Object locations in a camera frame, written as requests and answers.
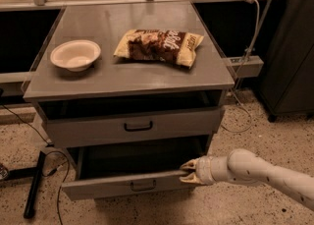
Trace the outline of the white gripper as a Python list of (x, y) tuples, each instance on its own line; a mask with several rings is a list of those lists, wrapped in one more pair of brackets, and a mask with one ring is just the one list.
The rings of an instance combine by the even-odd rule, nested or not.
[(180, 177), (180, 181), (187, 184), (213, 185), (218, 182), (230, 183), (234, 179), (233, 173), (228, 168), (226, 156), (202, 156), (199, 159), (191, 159), (180, 169), (195, 170), (195, 172)]

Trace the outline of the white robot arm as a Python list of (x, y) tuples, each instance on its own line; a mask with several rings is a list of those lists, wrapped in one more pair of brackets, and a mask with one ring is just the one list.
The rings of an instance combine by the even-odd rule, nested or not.
[(246, 149), (234, 149), (227, 156), (191, 159), (181, 169), (188, 171), (186, 176), (180, 177), (184, 183), (213, 185), (226, 182), (247, 186), (264, 183), (314, 210), (312, 176), (275, 166)]

